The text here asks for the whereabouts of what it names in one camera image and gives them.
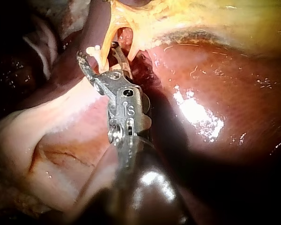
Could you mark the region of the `right arm instrument jaw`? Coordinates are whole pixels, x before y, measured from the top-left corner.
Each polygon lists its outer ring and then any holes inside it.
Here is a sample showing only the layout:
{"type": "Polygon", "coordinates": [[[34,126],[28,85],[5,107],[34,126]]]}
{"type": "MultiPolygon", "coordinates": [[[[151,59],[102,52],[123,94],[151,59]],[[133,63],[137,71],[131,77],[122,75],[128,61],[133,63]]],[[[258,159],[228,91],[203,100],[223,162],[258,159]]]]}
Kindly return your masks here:
{"type": "Polygon", "coordinates": [[[120,68],[129,74],[129,78],[132,78],[132,72],[130,69],[129,62],[127,58],[125,57],[124,53],[121,50],[121,47],[119,46],[119,43],[116,41],[113,41],[111,43],[111,51],[112,55],[116,58],[120,68]]]}
{"type": "Polygon", "coordinates": [[[78,51],[76,53],[76,59],[78,62],[78,65],[83,72],[83,74],[86,76],[87,80],[91,83],[95,82],[95,79],[98,77],[98,74],[93,70],[93,68],[90,66],[87,56],[82,52],[78,51]]]}

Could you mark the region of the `right arm instrument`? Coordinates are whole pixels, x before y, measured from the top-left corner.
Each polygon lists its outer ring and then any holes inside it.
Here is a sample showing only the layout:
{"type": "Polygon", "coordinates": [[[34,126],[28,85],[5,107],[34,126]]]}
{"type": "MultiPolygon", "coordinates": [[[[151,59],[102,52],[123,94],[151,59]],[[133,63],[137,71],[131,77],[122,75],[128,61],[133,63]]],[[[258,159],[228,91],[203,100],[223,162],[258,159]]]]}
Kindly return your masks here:
{"type": "Polygon", "coordinates": [[[128,167],[139,147],[139,139],[151,141],[150,100],[140,86],[128,81],[123,70],[94,75],[93,86],[109,98],[108,139],[117,149],[120,168],[128,167]]]}

